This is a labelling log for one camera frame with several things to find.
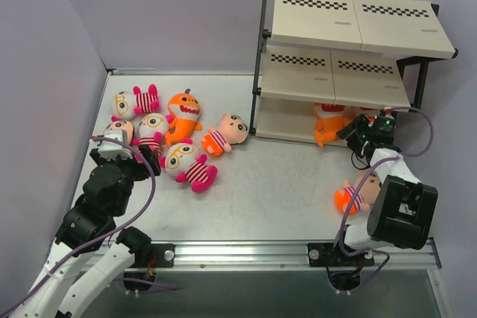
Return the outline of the orange shark plush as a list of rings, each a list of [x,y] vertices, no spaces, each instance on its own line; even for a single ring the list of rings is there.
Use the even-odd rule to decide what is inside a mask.
[[[339,140],[337,132],[351,122],[350,110],[344,105],[313,103],[313,110],[317,119],[314,136],[319,147]]]
[[[352,106],[353,121],[350,123],[352,129],[357,127],[372,127],[373,122],[379,114],[379,109]]]
[[[203,129],[199,122],[201,107],[198,100],[191,94],[191,89],[177,93],[168,102],[169,130],[165,134],[168,147],[189,139],[195,131]]]

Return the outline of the orange shark plush back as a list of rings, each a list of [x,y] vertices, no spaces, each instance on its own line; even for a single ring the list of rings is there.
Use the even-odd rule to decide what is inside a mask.
[[[203,129],[199,122],[201,107],[198,100],[191,94],[191,89],[177,93],[168,102],[169,130],[165,134],[168,147],[189,139],[195,131]]]

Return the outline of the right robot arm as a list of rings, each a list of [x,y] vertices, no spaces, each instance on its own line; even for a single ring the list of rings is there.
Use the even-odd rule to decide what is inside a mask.
[[[392,109],[358,115],[338,137],[366,162],[355,182],[345,181],[334,201],[342,213],[332,260],[347,265],[382,247],[422,249],[432,224],[438,191],[409,169],[408,154],[394,144]]]

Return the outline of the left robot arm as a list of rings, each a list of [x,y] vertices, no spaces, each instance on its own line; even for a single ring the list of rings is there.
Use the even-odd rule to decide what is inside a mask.
[[[66,212],[47,259],[26,296],[2,317],[79,317],[126,268],[141,267],[151,257],[151,239],[133,227],[154,198],[161,169],[146,145],[122,145],[124,157],[106,160],[90,152],[96,167],[82,195]],[[151,180],[145,203],[122,225],[135,182]]]

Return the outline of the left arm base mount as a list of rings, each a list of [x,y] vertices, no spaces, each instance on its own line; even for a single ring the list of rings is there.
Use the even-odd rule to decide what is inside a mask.
[[[175,258],[174,244],[151,244],[147,258],[147,268],[171,268],[174,266]]]

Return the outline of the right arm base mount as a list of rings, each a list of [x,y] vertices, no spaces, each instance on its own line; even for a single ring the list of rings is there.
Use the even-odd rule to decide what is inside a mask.
[[[309,243],[307,253],[310,267],[331,267],[335,263],[332,243]]]

